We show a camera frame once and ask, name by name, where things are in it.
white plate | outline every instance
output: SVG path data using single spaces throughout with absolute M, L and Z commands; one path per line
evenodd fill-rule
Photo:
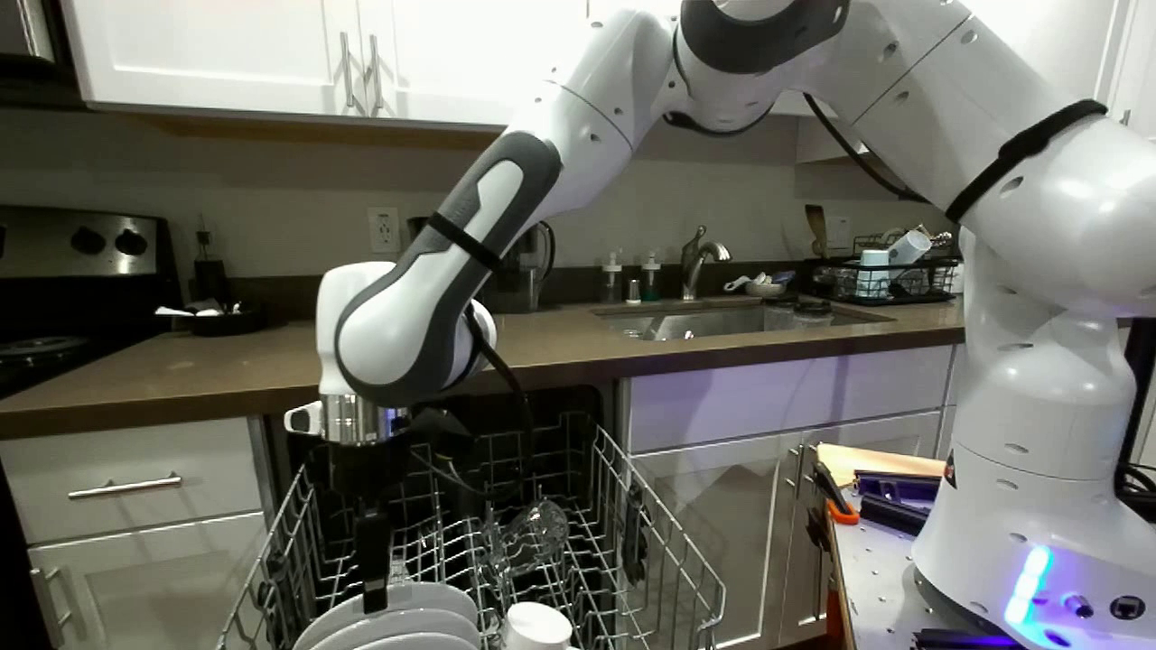
M 459 637 L 437 637 L 437 633 L 414 633 L 414 637 L 402 637 L 402 640 L 378 640 L 357 650 L 478 650 L 469 644 L 461 644 Z
M 353 622 L 341 633 L 334 633 L 330 640 L 322 640 L 319 650 L 363 650 L 366 644 L 382 644 L 382 640 L 410 640 L 419 633 L 437 633 L 437 637 L 451 637 L 467 645 L 478 645 L 478 625 L 448 614 L 448 611 L 388 611 L 388 614 L 374 614 L 366 622 Z
M 394 611 L 451 611 L 461 622 L 478 622 L 478 608 L 461 589 L 441 584 L 441 583 L 410 583 L 410 584 L 390 584 L 390 608 L 378 614 L 394 614 Z M 341 608 L 324 611 L 322 618 L 315 618 L 294 644 L 294 650 L 312 650 L 319 645 L 324 637 L 353 625 L 353 622 L 368 622 L 363 611 L 363 593 L 342 601 Z

wall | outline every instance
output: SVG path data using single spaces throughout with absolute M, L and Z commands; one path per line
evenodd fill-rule
M 127 114 L 0 112 L 0 203 L 141 209 L 174 219 L 188 266 L 197 228 L 215 228 L 230 273 L 319 273 L 374 258 L 368 209 L 429 214 L 478 148 L 290 146 L 168 132 Z M 846 234 L 943 228 L 924 205 L 888 203 L 849 166 L 794 166 L 794 122 L 712 140 L 655 130 L 629 172 L 590 209 L 559 218 L 559 265 L 675 248 L 695 228 L 737 259 L 808 252 L 801 203 L 820 197 Z

cabinet handle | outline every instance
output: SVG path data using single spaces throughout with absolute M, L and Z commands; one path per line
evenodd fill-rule
M 357 90 L 353 90 L 353 55 L 352 55 L 352 37 L 348 33 L 341 33 L 341 64 L 337 64 L 337 77 L 341 77 L 341 88 L 342 88 L 342 95 L 348 95 L 348 112 L 353 108 L 353 114 L 366 114 L 366 106 L 363 106 L 363 96 L 357 96 Z
M 71 611 L 57 614 L 56 601 L 52 601 L 52 589 L 47 583 L 60 579 L 57 567 L 42 571 L 42 567 L 33 567 L 33 593 L 36 593 L 36 604 L 39 604 L 39 618 L 42 618 L 42 633 L 47 633 L 47 644 L 52 645 L 64 645 L 64 625 L 71 622 Z
M 377 37 L 368 37 L 368 64 L 366 64 L 368 108 L 366 114 L 382 114 L 382 55 L 377 52 Z
M 83 492 L 68 492 L 68 502 L 83 502 L 83 498 L 113 498 L 113 494 L 139 494 L 139 492 L 174 492 L 182 489 L 186 478 L 182 474 L 170 474 L 170 478 L 158 478 L 158 479 L 139 479 L 139 484 L 99 484 L 99 489 L 83 489 Z

blue light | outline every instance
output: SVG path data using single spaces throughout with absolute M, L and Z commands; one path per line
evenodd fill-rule
M 1014 593 L 1012 593 L 1012 601 L 1005 608 L 1005 622 L 1012 627 L 1024 627 L 1031 604 L 1042 595 L 1042 583 L 1043 583 L 1048 567 L 1051 567 L 1051 549 L 1038 546 L 1027 555 L 1027 562 L 1024 562 L 1024 571 L 1014 579 Z

faucet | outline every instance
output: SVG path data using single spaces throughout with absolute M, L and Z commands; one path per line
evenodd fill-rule
M 691 265 L 691 273 L 684 280 L 684 302 L 695 302 L 696 295 L 696 273 L 701 273 L 701 265 L 710 259 L 730 259 L 730 248 L 722 243 L 696 243 L 701 234 L 691 238 L 691 248 L 687 248 L 687 259 Z

